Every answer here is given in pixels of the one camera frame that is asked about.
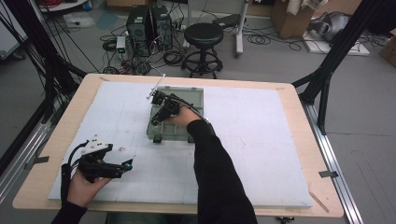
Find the white board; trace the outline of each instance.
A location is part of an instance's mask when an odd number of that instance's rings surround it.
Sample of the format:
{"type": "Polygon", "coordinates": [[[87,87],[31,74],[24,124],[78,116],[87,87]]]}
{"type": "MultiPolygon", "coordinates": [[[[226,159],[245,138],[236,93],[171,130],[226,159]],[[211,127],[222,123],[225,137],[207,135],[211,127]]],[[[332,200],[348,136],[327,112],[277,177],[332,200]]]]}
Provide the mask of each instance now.
{"type": "MultiPolygon", "coordinates": [[[[314,31],[305,32],[304,34],[304,44],[311,53],[329,53],[331,47],[329,42],[325,41],[320,35],[316,34],[314,31]]],[[[359,41],[350,49],[347,55],[355,56],[369,56],[370,51],[363,46],[359,41]]]]}
{"type": "MultiPolygon", "coordinates": [[[[152,87],[104,82],[67,150],[64,161],[74,147],[98,134],[114,144],[106,162],[134,159],[133,170],[113,179],[97,194],[97,201],[197,203],[194,144],[162,141],[157,145],[146,136],[151,108],[146,96],[152,87]]],[[[196,87],[204,88],[205,117],[233,159],[251,202],[312,206],[277,91],[196,87]]],[[[60,174],[49,198],[60,199],[59,192],[60,174]]]]}

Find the table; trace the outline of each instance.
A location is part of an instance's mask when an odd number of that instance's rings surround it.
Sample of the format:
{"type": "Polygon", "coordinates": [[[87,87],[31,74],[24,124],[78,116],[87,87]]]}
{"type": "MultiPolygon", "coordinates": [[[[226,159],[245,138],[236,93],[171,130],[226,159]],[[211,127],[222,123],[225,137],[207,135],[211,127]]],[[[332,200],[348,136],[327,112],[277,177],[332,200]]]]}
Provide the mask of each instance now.
{"type": "MultiPolygon", "coordinates": [[[[64,153],[73,141],[78,126],[82,122],[102,82],[123,81],[154,84],[158,80],[158,77],[132,77],[101,74],[87,75],[40,154],[40,157],[49,156],[49,161],[46,163],[38,163],[33,167],[14,199],[14,207],[19,209],[59,209],[61,207],[60,201],[48,200],[48,194],[59,172],[64,153]]],[[[256,215],[281,217],[341,217],[344,214],[344,210],[340,204],[331,179],[329,177],[322,178],[318,174],[318,172],[326,171],[327,168],[321,157],[315,136],[309,126],[297,92],[292,85],[286,83],[178,77],[166,77],[163,80],[163,85],[219,86],[278,91],[314,205],[308,209],[255,206],[256,215]]],[[[92,202],[90,204],[90,210],[194,214],[196,213],[196,205],[92,202]]]]}

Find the black long-sleeve shirt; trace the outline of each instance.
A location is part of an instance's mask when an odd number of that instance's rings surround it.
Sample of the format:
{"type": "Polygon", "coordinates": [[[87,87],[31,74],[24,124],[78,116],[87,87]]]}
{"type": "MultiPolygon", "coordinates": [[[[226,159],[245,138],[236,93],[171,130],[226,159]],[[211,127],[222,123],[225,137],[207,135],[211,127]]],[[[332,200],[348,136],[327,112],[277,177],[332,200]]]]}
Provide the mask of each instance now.
{"type": "MultiPolygon", "coordinates": [[[[187,126],[195,142],[194,171],[198,183],[198,223],[257,223],[233,161],[204,120],[187,126]]],[[[52,224],[79,223],[87,208],[66,203],[52,224]]]]}

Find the concrete floor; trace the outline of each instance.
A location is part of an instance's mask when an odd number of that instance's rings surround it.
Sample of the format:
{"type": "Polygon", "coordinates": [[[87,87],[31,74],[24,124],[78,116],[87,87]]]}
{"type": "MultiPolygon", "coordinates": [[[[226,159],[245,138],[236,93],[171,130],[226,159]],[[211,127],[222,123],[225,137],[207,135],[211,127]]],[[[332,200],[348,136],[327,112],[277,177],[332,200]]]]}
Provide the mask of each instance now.
{"type": "MultiPolygon", "coordinates": [[[[96,25],[74,30],[70,35],[100,68],[106,57],[99,37],[109,35],[111,30],[122,26],[126,17],[102,7],[95,8],[89,14],[96,25]]],[[[201,18],[201,21],[210,20],[213,17],[207,14],[201,18]]],[[[247,27],[267,25],[266,20],[247,18],[247,27]]],[[[84,71],[94,71],[73,43],[65,35],[61,36],[72,63],[84,71]]],[[[219,79],[291,83],[314,72],[325,57],[323,54],[308,53],[303,43],[300,43],[301,50],[294,51],[288,44],[272,41],[269,45],[254,45],[247,39],[244,36],[244,54],[239,58],[234,57],[233,35],[226,34],[216,46],[224,65],[223,70],[218,72],[219,79]]],[[[370,55],[346,56],[332,78],[326,130],[363,221],[391,224],[396,220],[396,175],[393,165],[396,160],[396,105],[393,99],[396,95],[396,70],[378,55],[381,47],[364,46],[370,55]]],[[[163,61],[159,61],[154,66],[162,64],[163,61]]],[[[162,66],[158,69],[170,77],[189,75],[179,67],[162,66]]],[[[43,88],[28,59],[0,62],[0,70],[2,155],[41,103],[43,88]]],[[[151,70],[148,76],[158,76],[158,72],[151,70]]],[[[12,200],[27,175],[28,171],[23,171],[0,204],[2,223],[49,223],[55,216],[56,211],[28,211],[12,207],[12,200]]],[[[105,223],[105,217],[106,213],[89,212],[81,223],[105,223]]],[[[279,223],[274,217],[258,217],[258,220],[259,223],[279,223]]],[[[340,224],[347,223],[347,220],[344,217],[297,217],[292,223],[340,224]]]]}

